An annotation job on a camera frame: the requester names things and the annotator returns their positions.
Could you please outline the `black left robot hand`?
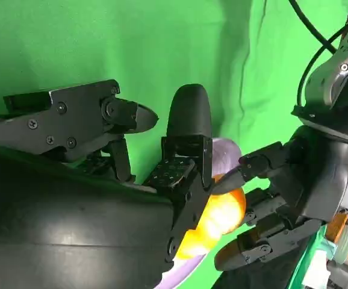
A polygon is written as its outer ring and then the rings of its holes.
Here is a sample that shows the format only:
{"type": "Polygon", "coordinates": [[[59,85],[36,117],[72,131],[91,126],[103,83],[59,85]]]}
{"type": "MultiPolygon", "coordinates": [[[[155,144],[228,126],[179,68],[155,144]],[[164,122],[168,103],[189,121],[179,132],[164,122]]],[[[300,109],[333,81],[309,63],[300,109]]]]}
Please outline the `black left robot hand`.
{"type": "Polygon", "coordinates": [[[254,228],[219,250],[219,271],[276,259],[333,219],[348,184],[348,141],[301,126],[288,142],[242,156],[213,192],[226,193],[254,178],[270,182],[247,195],[253,217],[246,221],[254,228]]]}

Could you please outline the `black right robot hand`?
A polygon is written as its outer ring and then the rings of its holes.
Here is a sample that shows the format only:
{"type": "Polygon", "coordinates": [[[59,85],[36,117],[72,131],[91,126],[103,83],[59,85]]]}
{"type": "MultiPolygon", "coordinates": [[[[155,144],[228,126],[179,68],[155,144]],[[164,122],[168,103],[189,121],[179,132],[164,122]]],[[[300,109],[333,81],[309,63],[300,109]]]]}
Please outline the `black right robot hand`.
{"type": "Polygon", "coordinates": [[[213,180],[205,88],[175,93],[161,160],[137,185],[125,136],[148,107],[111,79],[4,98],[0,115],[0,288],[154,288],[213,180]]]}

